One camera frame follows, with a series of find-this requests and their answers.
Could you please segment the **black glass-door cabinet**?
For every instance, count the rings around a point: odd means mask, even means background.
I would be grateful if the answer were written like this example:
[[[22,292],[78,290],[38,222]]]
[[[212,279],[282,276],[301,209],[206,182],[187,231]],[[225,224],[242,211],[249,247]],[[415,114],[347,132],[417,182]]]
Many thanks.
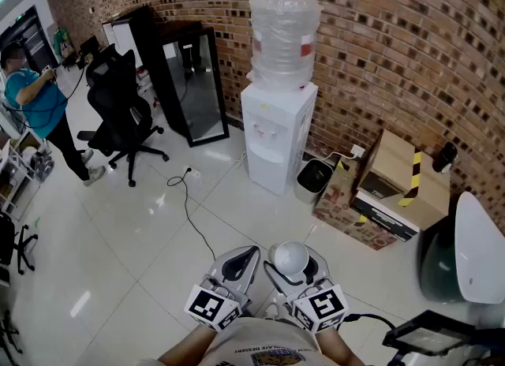
[[[213,28],[199,21],[163,25],[150,73],[169,126],[191,148],[230,135]]]

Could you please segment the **clear plastic-wrapped water bottle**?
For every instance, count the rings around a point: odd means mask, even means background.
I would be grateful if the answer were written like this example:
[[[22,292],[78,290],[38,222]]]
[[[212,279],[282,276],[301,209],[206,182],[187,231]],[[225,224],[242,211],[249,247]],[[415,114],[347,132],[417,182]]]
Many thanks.
[[[316,32],[322,6],[317,0],[249,0],[252,71],[258,88],[292,91],[312,79]]]

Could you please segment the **white cup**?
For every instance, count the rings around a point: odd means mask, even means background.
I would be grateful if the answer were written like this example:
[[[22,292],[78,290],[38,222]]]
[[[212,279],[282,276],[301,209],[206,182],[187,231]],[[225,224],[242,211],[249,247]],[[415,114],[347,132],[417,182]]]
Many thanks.
[[[269,248],[268,258],[280,274],[295,276],[309,263],[309,251],[300,241],[284,241]]]

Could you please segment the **person's left forearm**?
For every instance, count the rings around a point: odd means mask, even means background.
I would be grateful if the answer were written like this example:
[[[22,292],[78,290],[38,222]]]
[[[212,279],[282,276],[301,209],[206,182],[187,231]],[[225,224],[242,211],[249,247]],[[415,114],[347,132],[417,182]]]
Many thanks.
[[[165,366],[198,366],[216,335],[211,328],[199,325],[158,361]]]

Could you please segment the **person's beige shirt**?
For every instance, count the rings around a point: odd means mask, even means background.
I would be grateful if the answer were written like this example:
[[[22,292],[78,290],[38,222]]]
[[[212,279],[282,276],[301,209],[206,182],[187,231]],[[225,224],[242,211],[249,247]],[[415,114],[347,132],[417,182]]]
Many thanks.
[[[199,366],[335,366],[307,331],[279,321],[239,318],[212,341]]]

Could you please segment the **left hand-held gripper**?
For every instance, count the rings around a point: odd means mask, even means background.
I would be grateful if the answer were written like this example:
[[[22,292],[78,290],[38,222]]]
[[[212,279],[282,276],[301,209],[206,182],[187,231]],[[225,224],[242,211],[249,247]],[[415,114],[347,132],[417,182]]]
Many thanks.
[[[225,330],[252,303],[248,297],[259,266],[260,248],[255,245],[235,248],[219,256],[201,284],[194,285],[184,311],[199,324],[216,332]],[[237,290],[225,282],[238,282]]]

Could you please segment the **black swivel chair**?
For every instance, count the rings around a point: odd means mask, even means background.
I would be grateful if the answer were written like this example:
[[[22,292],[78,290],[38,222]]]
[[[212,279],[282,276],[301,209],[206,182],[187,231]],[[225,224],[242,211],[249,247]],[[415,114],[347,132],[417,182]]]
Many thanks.
[[[24,232],[28,229],[28,225],[23,225],[17,231],[13,220],[0,210],[0,265],[9,266],[14,252],[17,252],[17,271],[20,275],[24,274],[21,269],[21,262],[24,262],[30,271],[35,270],[35,266],[30,264],[28,260],[26,248],[33,241],[38,241],[39,235],[34,233],[24,237]]]

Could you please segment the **grey trash bin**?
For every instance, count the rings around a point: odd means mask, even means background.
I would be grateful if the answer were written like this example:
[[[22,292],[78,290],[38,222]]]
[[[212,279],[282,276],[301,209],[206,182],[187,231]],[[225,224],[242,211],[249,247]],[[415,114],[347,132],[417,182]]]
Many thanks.
[[[294,195],[305,204],[314,204],[326,189],[334,168],[322,160],[311,159],[301,169],[294,185]]]

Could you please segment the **green bag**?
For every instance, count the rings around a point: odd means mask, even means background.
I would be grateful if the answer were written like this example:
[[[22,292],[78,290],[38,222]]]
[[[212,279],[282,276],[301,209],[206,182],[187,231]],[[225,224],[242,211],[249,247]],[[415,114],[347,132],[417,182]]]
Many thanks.
[[[54,32],[54,50],[63,59],[68,58],[73,53],[73,47],[66,29],[58,28]]]

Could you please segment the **printed brown cardboard box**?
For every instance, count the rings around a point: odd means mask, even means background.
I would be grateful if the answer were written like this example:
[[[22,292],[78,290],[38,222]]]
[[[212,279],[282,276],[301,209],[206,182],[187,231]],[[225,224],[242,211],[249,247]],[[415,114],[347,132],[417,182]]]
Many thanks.
[[[351,207],[351,201],[357,193],[354,186],[359,169],[358,162],[340,159],[312,214],[354,240],[379,251],[398,239],[376,225],[367,215]]]

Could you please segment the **black monitor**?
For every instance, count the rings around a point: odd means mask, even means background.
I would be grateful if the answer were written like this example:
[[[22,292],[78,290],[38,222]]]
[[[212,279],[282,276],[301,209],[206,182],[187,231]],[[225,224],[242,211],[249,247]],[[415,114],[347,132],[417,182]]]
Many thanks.
[[[94,58],[96,55],[99,54],[99,48],[100,48],[99,42],[96,36],[93,35],[80,45],[79,53],[82,58],[88,55],[91,55]]]

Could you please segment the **person's white left shoe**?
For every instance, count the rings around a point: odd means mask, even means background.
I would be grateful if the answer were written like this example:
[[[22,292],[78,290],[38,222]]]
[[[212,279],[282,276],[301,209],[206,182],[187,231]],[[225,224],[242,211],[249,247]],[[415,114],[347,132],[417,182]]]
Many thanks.
[[[279,321],[288,315],[289,312],[283,304],[271,302],[264,310],[263,318]]]

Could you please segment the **person's right forearm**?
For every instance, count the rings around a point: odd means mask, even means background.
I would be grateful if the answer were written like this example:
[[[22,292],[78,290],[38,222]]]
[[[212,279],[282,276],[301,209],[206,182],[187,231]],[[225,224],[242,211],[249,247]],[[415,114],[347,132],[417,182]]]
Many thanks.
[[[365,366],[335,328],[325,329],[315,334],[315,338],[321,353],[339,366]]]

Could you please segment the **white water dispenser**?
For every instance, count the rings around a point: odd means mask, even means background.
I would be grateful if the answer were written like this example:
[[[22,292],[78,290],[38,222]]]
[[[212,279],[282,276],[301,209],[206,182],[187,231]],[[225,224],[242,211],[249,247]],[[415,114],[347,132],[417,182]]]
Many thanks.
[[[276,195],[284,195],[301,168],[317,92],[312,82],[292,91],[250,84],[241,92],[249,177]],[[254,121],[263,126],[254,129]]]

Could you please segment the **black thermos bottle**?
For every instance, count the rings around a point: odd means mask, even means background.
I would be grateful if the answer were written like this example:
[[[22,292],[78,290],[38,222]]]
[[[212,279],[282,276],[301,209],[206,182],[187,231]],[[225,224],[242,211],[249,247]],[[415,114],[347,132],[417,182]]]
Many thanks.
[[[432,168],[436,173],[445,174],[449,171],[457,157],[457,147],[451,142],[446,142],[443,148],[438,152],[437,156],[433,159]]]

